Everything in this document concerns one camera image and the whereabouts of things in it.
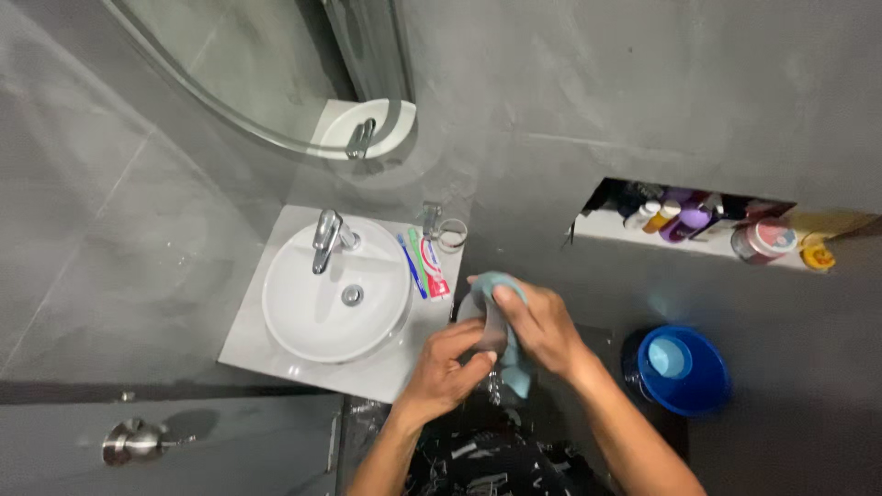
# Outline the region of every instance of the purple bottle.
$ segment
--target purple bottle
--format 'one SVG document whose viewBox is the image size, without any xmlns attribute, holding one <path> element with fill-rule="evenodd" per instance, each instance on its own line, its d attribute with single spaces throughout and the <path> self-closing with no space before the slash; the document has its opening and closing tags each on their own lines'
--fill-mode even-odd
<svg viewBox="0 0 882 496">
<path fill-rule="evenodd" d="M 691 202 L 683 206 L 680 215 L 664 225 L 659 231 L 668 243 L 681 243 L 695 231 L 704 228 L 711 221 L 711 213 L 699 204 Z"/>
</svg>

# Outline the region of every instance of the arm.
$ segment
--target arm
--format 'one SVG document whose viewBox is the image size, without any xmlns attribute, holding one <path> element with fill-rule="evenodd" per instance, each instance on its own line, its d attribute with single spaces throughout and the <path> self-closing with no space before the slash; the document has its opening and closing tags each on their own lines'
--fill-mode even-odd
<svg viewBox="0 0 882 496">
<path fill-rule="evenodd" d="M 453 410 L 490 373 L 496 353 L 476 353 L 465 365 L 463 351 L 481 340 L 483 321 L 448 326 L 426 341 L 407 387 L 395 400 L 383 430 L 358 467 L 348 496 L 398 496 L 422 427 Z"/>
<path fill-rule="evenodd" d="M 585 346 L 556 293 L 520 283 L 528 306 L 510 288 L 493 297 L 527 352 L 567 381 L 587 413 L 612 475 L 631 496 L 704 495 L 698 479 L 619 389 Z"/>
</svg>

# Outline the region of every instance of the pink jar lid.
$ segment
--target pink jar lid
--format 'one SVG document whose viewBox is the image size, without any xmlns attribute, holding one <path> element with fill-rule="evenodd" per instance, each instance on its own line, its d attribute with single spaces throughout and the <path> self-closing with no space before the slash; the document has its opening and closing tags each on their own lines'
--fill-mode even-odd
<svg viewBox="0 0 882 496">
<path fill-rule="evenodd" d="M 782 219 L 769 217 L 748 226 L 747 239 L 757 252 L 775 258 L 796 248 L 796 232 Z"/>
</svg>

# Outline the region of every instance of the white bottle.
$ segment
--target white bottle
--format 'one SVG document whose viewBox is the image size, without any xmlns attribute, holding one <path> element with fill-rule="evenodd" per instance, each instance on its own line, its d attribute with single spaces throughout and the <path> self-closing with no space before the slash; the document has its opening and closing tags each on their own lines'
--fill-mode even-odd
<svg viewBox="0 0 882 496">
<path fill-rule="evenodd" d="M 659 202 L 650 199 L 648 202 L 641 205 L 637 212 L 634 212 L 630 217 L 624 220 L 624 228 L 643 229 L 643 226 L 647 225 L 649 219 L 652 219 L 661 209 L 662 205 Z"/>
</svg>

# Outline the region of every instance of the hand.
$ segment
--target hand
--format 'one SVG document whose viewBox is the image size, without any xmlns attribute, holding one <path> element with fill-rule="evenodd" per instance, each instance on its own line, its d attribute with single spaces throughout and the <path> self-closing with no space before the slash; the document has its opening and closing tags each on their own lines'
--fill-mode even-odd
<svg viewBox="0 0 882 496">
<path fill-rule="evenodd" d="M 493 289 L 493 299 L 527 353 L 573 383 L 581 368 L 592 364 L 596 356 L 582 342 L 564 300 L 557 293 L 520 280 L 518 285 L 527 295 L 527 304 L 513 289 L 501 285 Z"/>
<path fill-rule="evenodd" d="M 496 363 L 494 351 L 475 353 L 465 365 L 457 361 L 481 340 L 483 332 L 482 319 L 469 319 L 429 336 L 410 382 L 392 406 L 390 418 L 414 430 L 456 408 Z"/>
</svg>

